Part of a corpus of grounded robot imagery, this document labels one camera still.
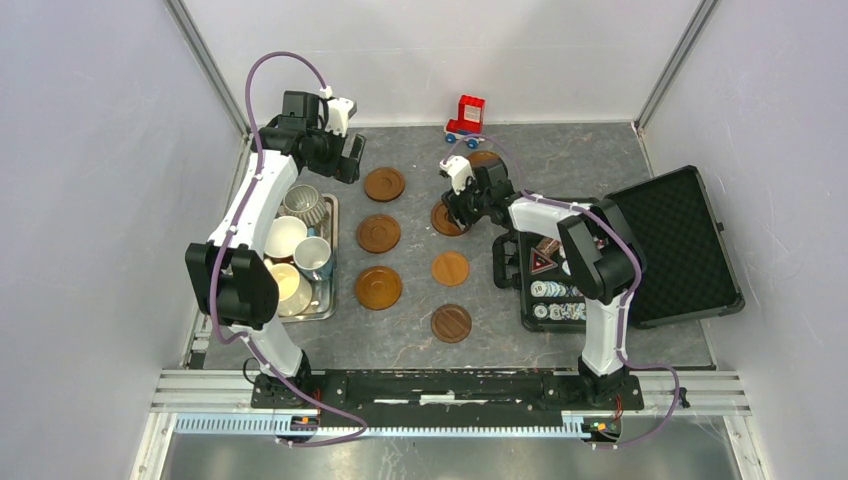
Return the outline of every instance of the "robotic arm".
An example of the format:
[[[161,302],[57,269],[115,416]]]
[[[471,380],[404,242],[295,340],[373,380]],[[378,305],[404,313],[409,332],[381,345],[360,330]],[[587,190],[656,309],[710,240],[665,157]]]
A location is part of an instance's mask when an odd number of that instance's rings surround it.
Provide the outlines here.
[[[592,395],[602,396],[621,385],[628,375],[617,352],[626,357],[624,331],[619,331],[618,310],[625,290],[634,280],[630,260],[605,232],[577,210],[540,203],[515,192],[503,160],[491,158],[471,166],[461,156],[440,163],[451,189],[442,202],[453,221],[467,228],[483,216],[507,229],[532,232],[562,243],[571,276],[586,297],[586,344],[578,371],[587,379]],[[645,270],[645,255],[618,206],[611,200],[577,205],[606,222],[630,247]]]
[[[245,332],[244,338],[249,337],[268,363],[286,376],[308,372],[308,362],[303,361],[302,350],[291,341],[283,325],[271,322],[279,290],[262,263],[265,239],[283,197],[304,167],[343,183],[359,179],[365,138],[356,135],[350,155],[342,155],[348,122],[355,113],[356,102],[333,97],[329,87],[322,89],[320,96],[286,91],[282,113],[259,130],[265,158],[261,170],[257,171],[254,144],[244,180],[224,220],[205,244],[192,243],[186,250],[186,266],[200,311],[208,315],[210,302],[215,301],[220,324],[234,332]],[[238,212],[245,196],[248,201]],[[236,217],[238,225],[231,227]],[[232,239],[222,271],[213,272],[228,233],[232,233]],[[218,294],[210,299],[213,275],[218,276]]]

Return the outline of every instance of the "wall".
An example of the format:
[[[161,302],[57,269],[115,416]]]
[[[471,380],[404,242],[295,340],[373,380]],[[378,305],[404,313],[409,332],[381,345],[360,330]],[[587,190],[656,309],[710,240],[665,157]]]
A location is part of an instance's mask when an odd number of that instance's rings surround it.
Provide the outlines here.
[[[657,173],[698,165],[748,301],[710,321],[772,473],[837,478],[848,441],[844,2],[722,2],[651,123]]]
[[[488,122],[632,120],[698,0],[186,0],[230,89],[274,50],[357,100],[357,126],[444,124],[463,93]],[[257,118],[318,87],[293,61],[254,80]]]
[[[0,18],[0,478],[126,478],[239,136],[162,2]]]

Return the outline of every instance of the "ribbed bowl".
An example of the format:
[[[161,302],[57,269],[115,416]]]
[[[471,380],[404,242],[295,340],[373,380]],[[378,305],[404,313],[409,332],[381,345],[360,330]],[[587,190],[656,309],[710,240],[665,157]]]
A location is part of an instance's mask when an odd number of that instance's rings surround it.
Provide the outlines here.
[[[292,187],[283,199],[286,215],[303,220],[307,227],[321,223],[327,215],[327,204],[318,190],[311,185],[296,185]]]

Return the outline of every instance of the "cup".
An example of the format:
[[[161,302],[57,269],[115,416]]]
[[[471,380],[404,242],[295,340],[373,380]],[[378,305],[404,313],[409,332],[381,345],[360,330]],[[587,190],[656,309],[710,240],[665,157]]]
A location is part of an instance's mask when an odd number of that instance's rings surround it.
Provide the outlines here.
[[[306,234],[306,224],[299,218],[284,216],[274,219],[265,239],[265,255],[275,263],[290,262]]]
[[[309,281],[288,263],[278,263],[268,271],[280,289],[277,315],[291,317],[306,310],[312,301],[312,285]]]
[[[294,250],[294,264],[308,279],[321,282],[333,274],[333,251],[330,242],[321,237],[309,237]]]
[[[307,227],[318,225],[327,215],[324,197],[310,185],[295,185],[290,188],[283,198],[283,209],[286,215],[303,220]]]

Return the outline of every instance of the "wooden coaster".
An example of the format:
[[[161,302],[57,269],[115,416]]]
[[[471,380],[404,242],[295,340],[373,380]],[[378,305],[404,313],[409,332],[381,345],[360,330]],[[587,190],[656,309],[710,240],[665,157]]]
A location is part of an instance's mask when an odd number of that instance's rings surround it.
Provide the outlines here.
[[[499,159],[501,158],[501,156],[491,150],[480,150],[468,155],[465,158],[468,159],[468,163],[470,163],[471,167],[473,168],[485,162],[486,160]]]
[[[377,202],[390,202],[403,193],[406,181],[403,174],[391,167],[373,170],[365,177],[365,195]]]
[[[442,305],[433,312],[430,329],[443,342],[461,342],[471,333],[471,315],[459,305]]]
[[[400,225],[388,215],[371,215],[360,222],[356,241],[366,252],[385,253],[400,240]]]
[[[455,287],[468,278],[471,266],[459,252],[445,252],[433,260],[430,273],[442,285]]]
[[[391,307],[400,298],[403,282],[400,276],[389,267],[366,268],[356,277],[354,292],[359,303],[371,310],[383,310]]]
[[[468,229],[462,230],[450,221],[448,218],[448,207],[441,200],[430,211],[430,223],[437,232],[448,237],[456,237],[468,231]]]

